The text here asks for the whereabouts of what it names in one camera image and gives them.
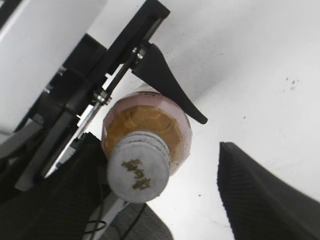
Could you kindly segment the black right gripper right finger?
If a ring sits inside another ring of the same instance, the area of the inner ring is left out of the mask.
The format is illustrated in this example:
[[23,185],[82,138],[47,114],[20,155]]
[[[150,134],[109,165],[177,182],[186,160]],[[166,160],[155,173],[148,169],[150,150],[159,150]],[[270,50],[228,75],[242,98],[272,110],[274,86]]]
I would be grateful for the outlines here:
[[217,187],[236,240],[318,240],[320,203],[232,142],[220,142]]

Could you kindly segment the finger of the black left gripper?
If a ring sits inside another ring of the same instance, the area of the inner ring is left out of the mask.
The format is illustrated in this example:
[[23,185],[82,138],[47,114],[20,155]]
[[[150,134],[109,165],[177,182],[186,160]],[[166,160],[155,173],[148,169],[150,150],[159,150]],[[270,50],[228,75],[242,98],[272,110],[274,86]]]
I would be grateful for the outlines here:
[[206,124],[208,118],[204,116],[188,98],[170,70],[161,50],[147,42],[142,45],[142,56],[132,69],[132,73],[175,102],[188,116],[200,124]]

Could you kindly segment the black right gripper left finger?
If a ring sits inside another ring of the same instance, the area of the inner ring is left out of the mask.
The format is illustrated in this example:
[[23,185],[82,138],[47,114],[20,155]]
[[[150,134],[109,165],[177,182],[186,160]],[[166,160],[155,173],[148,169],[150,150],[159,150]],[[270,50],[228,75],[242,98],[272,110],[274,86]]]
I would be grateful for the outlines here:
[[15,188],[22,167],[0,168],[2,240],[81,240],[99,231],[104,210],[106,158],[87,133],[75,153],[26,191]]

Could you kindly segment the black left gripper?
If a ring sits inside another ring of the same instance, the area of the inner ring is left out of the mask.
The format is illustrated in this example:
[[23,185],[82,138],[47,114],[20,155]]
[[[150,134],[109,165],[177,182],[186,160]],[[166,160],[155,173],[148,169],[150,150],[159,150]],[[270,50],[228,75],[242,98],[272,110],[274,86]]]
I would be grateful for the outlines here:
[[13,186],[27,191],[41,181],[54,161],[84,130],[79,117],[106,102],[125,72],[134,66],[170,11],[147,0],[109,48],[86,34],[15,130]]

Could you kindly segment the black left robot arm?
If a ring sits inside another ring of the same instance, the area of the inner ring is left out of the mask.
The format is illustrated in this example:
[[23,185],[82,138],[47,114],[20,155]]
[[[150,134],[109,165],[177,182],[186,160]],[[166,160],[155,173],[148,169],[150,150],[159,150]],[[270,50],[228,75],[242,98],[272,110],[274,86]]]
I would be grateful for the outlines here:
[[104,0],[0,3],[1,120],[13,135],[0,145],[0,191],[27,191],[48,176],[128,70],[201,124],[150,39],[170,11],[147,0],[109,48],[87,29]]

